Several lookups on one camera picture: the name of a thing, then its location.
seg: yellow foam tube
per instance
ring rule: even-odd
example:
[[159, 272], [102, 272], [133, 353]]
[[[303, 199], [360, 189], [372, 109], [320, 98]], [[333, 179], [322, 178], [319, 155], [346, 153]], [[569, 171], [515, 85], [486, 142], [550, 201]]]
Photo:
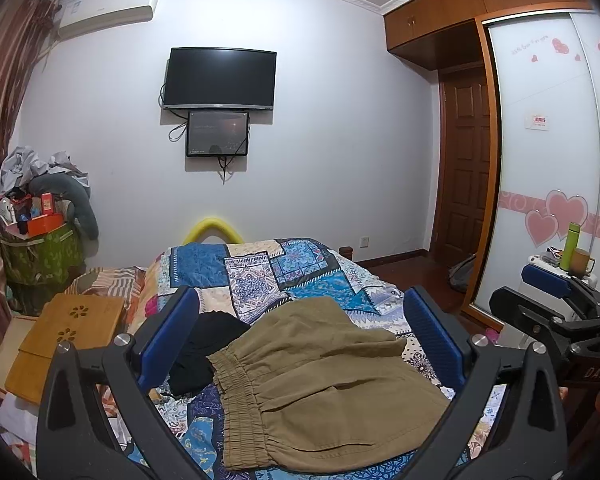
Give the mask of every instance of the yellow foam tube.
[[231, 244], [243, 244], [242, 237], [227, 222], [219, 218], [205, 218], [198, 222], [184, 239], [183, 245], [190, 244], [200, 239], [200, 236], [209, 229], [217, 229], [227, 238]]

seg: patchwork bedspread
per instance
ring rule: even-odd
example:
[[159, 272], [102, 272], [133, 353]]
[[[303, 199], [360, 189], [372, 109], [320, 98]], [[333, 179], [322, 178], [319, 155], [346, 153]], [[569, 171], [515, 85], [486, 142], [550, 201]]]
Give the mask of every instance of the patchwork bedspread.
[[[267, 240], [238, 245], [191, 243], [174, 247], [154, 265], [157, 294], [146, 302], [145, 314], [161, 310], [179, 286], [196, 288], [200, 312], [222, 310], [253, 324], [288, 301], [331, 296], [362, 328], [384, 328], [405, 339], [403, 359], [448, 397], [402, 311], [403, 293], [368, 270], [310, 238]], [[474, 436], [459, 457], [467, 462], [480, 453], [504, 394], [496, 386]], [[230, 472], [222, 465], [224, 413], [211, 384], [196, 397], [171, 399], [157, 407], [192, 458], [214, 480], [366, 480], [395, 477], [415, 450], [362, 470], [324, 476], [289, 473], [278, 468]], [[137, 448], [129, 458], [144, 462]]]

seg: air conditioner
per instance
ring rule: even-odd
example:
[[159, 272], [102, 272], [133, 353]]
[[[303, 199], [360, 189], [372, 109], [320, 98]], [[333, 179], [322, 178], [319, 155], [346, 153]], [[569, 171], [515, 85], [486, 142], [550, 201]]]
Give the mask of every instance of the air conditioner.
[[148, 22], [158, 0], [76, 0], [65, 10], [58, 35], [62, 40], [124, 23]]

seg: wooden floor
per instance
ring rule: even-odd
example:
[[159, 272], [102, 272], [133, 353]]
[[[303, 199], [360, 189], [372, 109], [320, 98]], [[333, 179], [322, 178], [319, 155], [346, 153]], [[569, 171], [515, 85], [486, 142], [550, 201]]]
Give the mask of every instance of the wooden floor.
[[484, 325], [460, 312], [464, 294], [456, 292], [447, 283], [448, 269], [434, 262], [429, 256], [416, 256], [367, 269], [381, 280], [393, 283], [400, 290], [422, 285], [444, 312], [458, 317], [470, 334], [484, 333]]

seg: black cloth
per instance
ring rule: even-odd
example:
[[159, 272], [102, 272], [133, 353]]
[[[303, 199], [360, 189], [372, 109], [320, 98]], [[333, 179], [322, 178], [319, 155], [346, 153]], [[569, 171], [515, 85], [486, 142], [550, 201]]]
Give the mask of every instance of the black cloth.
[[200, 314], [169, 372], [171, 393], [174, 396], [196, 395], [211, 384], [214, 368], [206, 356], [238, 339], [249, 328], [226, 312]]

